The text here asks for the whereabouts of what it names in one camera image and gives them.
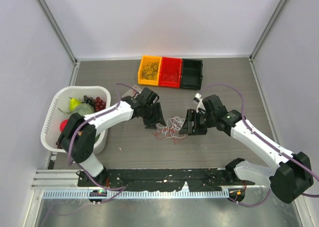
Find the gray wooden tabletop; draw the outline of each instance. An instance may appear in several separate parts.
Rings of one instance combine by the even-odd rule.
[[[111,104],[117,101],[114,84],[137,84],[140,60],[81,62],[76,78],[79,86],[102,86],[111,93]],[[216,83],[238,88],[246,101],[245,116],[265,135],[272,137],[270,126],[248,58],[203,59],[202,88]],[[165,120],[172,116],[185,118],[187,109],[195,109],[194,90],[148,86],[160,96]],[[121,93],[128,89],[119,87]],[[226,87],[214,87],[203,95],[217,94],[230,111],[240,111],[239,96]],[[107,168],[209,168],[224,167],[237,157],[264,164],[248,147],[214,128],[207,135],[187,136],[174,145],[172,139],[158,140],[153,130],[144,129],[143,120],[135,118],[109,129],[105,149],[97,155]],[[54,169],[66,169],[66,155],[59,153]]]

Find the yellow pear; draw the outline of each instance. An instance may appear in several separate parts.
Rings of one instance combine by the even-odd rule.
[[[73,98],[70,98],[70,111],[72,112],[76,106],[80,105],[82,102],[77,100],[77,99],[73,99]]]

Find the gray floor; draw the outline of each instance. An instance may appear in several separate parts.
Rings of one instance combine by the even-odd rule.
[[[246,203],[260,202],[267,190],[248,188]],[[114,200],[86,206],[88,200],[43,200],[36,227],[301,227],[296,206],[273,194],[261,206],[246,208],[226,199]]]
[[[137,84],[139,64],[140,60],[81,62],[76,85],[103,86],[111,93],[114,104],[114,84]],[[237,87],[246,100],[246,117],[265,135],[272,136],[247,58],[204,59],[202,87],[216,83]],[[192,101],[196,91],[153,86],[150,88],[160,96],[165,119],[173,115],[185,118],[187,109],[196,108]],[[119,89],[122,93],[127,91],[124,87]],[[212,94],[220,96],[229,110],[240,110],[240,98],[232,90],[217,87],[207,91],[205,96]],[[171,139],[157,140],[152,135],[152,130],[144,129],[141,118],[112,127],[108,132],[106,147],[97,157],[107,168],[224,167],[237,157],[263,164],[246,146],[213,128],[205,136],[187,136],[174,145]],[[65,154],[58,154],[54,168],[67,168]]]

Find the black bin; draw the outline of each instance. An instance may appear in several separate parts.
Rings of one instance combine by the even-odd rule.
[[[182,89],[200,90],[203,80],[203,61],[199,59],[183,59],[179,87]]]

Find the yellow bin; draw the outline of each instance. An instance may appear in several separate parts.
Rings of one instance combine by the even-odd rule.
[[[139,72],[138,82],[144,85],[159,85],[161,57],[143,55]]]

